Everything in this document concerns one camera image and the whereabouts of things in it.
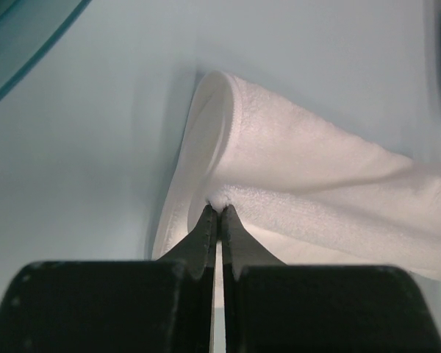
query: towel fold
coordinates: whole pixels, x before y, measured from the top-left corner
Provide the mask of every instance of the towel fold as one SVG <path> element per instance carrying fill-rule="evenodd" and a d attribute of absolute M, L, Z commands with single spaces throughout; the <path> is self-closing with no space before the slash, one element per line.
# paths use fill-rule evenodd
<path fill-rule="evenodd" d="M 291 264 L 390 264 L 441 279 L 441 168 L 338 129 L 235 76 L 205 76 L 190 108 L 153 257 L 209 199 Z"/>

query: teal edge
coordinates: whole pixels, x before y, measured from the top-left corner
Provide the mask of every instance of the teal edge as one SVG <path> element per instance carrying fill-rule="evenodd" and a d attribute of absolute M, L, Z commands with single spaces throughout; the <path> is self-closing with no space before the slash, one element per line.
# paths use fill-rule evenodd
<path fill-rule="evenodd" d="M 14 5 L 20 3 L 21 1 L 17 1 L 11 7 L 15 7 Z M 49 37 L 49 39 L 40 47 L 38 51 L 13 75 L 11 78 L 0 88 L 0 101 L 7 95 L 8 92 L 11 91 L 12 88 L 18 84 L 18 82 L 26 76 L 26 74 L 35 67 L 35 65 L 41 60 L 44 55 L 52 48 L 52 46 L 62 37 L 65 31 L 71 26 L 71 24 L 80 16 L 83 10 L 87 7 L 87 5 L 91 2 L 91 0 L 82 0 L 70 15 L 62 22 L 59 28 Z"/>
<path fill-rule="evenodd" d="M 8 15 L 15 11 L 15 9 L 20 5 L 24 0 L 15 0 L 1 15 L 0 22 L 4 20 L 4 18 L 8 17 Z"/>

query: white surface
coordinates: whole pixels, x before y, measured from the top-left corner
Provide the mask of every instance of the white surface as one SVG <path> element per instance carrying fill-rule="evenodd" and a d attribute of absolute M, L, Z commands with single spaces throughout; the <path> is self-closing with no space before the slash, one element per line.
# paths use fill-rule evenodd
<path fill-rule="evenodd" d="M 434 4 L 92 1 L 0 103 L 0 295 L 31 260 L 150 252 L 141 235 L 154 234 L 196 69 L 233 71 L 441 161 Z M 441 313 L 441 284 L 427 287 Z"/>

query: white towel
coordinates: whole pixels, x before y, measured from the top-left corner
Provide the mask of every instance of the white towel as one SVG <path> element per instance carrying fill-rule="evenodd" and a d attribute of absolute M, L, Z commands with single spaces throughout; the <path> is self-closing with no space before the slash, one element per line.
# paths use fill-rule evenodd
<path fill-rule="evenodd" d="M 198 86 L 153 256 L 209 199 L 290 264 L 391 264 L 441 279 L 441 168 L 350 135 L 214 72 Z"/>

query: light blue background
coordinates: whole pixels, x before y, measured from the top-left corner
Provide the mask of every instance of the light blue background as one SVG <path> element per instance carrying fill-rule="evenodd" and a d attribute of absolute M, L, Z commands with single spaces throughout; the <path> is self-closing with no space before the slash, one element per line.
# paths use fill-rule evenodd
<path fill-rule="evenodd" d="M 92 1 L 0 102 L 0 296 L 33 260 L 148 257 L 195 84 L 213 68 L 441 162 L 439 6 Z M 441 329 L 441 283 L 419 281 Z"/>

